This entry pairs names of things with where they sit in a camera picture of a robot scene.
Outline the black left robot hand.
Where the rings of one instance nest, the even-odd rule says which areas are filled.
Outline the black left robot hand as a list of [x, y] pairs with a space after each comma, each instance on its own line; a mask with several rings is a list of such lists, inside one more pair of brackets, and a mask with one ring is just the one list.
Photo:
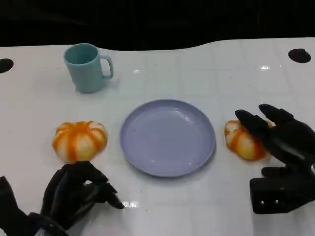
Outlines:
[[125, 208], [109, 179], [89, 161], [65, 164], [45, 189], [41, 214], [68, 230], [95, 204], [105, 202], [116, 209]]

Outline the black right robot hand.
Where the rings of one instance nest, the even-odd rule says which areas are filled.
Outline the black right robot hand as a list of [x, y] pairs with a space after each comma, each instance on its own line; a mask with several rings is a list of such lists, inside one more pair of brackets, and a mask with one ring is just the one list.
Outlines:
[[315, 132], [284, 109], [269, 104], [258, 107], [275, 126], [245, 110], [236, 110], [235, 115], [284, 166], [264, 167], [260, 178], [249, 181], [252, 210], [288, 213], [315, 199]]

